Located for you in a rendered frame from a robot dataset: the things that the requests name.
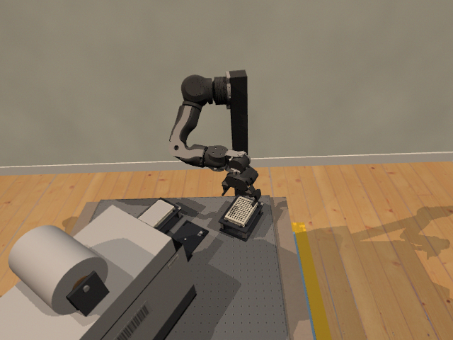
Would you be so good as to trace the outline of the beige roll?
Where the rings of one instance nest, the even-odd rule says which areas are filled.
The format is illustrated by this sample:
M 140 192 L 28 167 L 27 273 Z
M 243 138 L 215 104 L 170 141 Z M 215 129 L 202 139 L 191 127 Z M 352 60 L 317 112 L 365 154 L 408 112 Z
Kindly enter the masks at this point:
M 54 225 L 20 237 L 8 255 L 8 266 L 59 315 L 79 311 L 67 296 L 80 278 L 95 271 L 105 284 L 108 276 L 104 259 Z

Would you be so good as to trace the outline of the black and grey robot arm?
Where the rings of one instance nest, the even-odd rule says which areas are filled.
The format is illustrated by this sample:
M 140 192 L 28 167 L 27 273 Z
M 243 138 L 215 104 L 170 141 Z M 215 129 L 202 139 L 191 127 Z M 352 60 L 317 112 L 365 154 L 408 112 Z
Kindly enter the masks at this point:
M 213 171 L 229 171 L 233 175 L 242 174 L 251 163 L 251 158 L 244 151 L 237 152 L 221 145 L 203 146 L 194 144 L 188 147 L 188 135 L 197 126 L 202 107 L 208 102 L 216 105 L 226 105 L 230 109 L 231 84 L 230 74 L 226 76 L 204 78 L 191 75 L 184 79 L 181 85 L 183 104 L 179 107 L 175 125 L 171 131 L 168 151 L 182 162 L 192 166 L 209 167 Z M 229 159 L 231 161 L 229 161 Z

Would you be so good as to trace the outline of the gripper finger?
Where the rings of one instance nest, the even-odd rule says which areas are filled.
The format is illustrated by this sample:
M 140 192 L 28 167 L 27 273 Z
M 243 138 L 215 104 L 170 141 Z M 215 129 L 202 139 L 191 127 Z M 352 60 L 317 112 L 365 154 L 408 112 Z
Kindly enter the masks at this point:
M 250 187 L 248 187 L 245 191 L 246 195 L 248 195 L 250 198 L 254 197 L 254 201 L 251 203 L 252 207 L 255 206 L 255 204 L 258 202 L 259 198 L 261 197 L 261 192 L 260 189 L 255 189 L 253 185 L 251 184 Z
M 223 186 L 223 190 L 224 190 L 224 192 L 223 192 L 223 194 L 222 194 L 222 196 L 223 196 L 223 195 L 229 190 L 229 188 L 230 188 L 231 186 L 227 185 L 225 179 L 222 181 L 222 186 Z

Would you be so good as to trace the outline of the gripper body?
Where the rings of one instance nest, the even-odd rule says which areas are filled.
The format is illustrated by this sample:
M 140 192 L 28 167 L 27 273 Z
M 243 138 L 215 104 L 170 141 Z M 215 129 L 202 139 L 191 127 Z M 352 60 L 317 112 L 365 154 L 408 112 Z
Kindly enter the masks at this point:
M 250 186 L 251 184 L 253 185 L 257 177 L 257 171 L 248 165 L 242 174 L 233 175 L 233 172 L 229 172 L 226 175 L 225 181 L 227 185 L 231 186 L 232 188 L 245 191 L 248 186 Z

